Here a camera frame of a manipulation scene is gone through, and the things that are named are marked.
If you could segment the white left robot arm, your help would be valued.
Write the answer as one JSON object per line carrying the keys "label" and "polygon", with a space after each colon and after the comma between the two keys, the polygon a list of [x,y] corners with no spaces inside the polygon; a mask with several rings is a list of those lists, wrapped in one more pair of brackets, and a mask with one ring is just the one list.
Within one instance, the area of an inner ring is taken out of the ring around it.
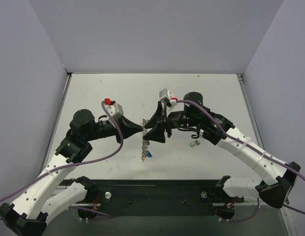
{"label": "white left robot arm", "polygon": [[0,206],[0,218],[18,236],[40,236],[47,225],[71,205],[91,202],[100,195],[95,182],[78,177],[64,191],[54,190],[91,152],[91,141],[114,136],[119,144],[142,131],[114,105],[105,108],[107,120],[95,121],[90,110],[78,110],[70,122],[70,130],[35,182],[23,187],[12,203]]}

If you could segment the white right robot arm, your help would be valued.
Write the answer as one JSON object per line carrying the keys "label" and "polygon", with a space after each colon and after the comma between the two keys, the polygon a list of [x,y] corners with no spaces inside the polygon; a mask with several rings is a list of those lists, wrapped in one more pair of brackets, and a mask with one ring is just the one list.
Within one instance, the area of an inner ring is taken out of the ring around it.
{"label": "white right robot arm", "polygon": [[[184,110],[174,112],[180,102]],[[144,127],[149,131],[143,139],[159,143],[171,137],[173,129],[195,132],[197,137],[237,157],[259,176],[222,178],[222,189],[229,197],[260,198],[271,207],[282,208],[301,169],[295,162],[286,163],[271,156],[226,117],[205,107],[198,92],[189,92],[180,101],[170,90],[163,89],[157,110]]]}

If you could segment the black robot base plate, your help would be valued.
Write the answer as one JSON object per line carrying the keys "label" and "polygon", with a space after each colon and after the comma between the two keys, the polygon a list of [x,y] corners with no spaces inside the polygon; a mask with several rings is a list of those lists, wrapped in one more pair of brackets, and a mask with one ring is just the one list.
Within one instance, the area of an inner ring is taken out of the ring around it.
{"label": "black robot base plate", "polygon": [[219,180],[95,180],[96,192],[78,202],[82,219],[119,216],[233,216],[242,197]]}

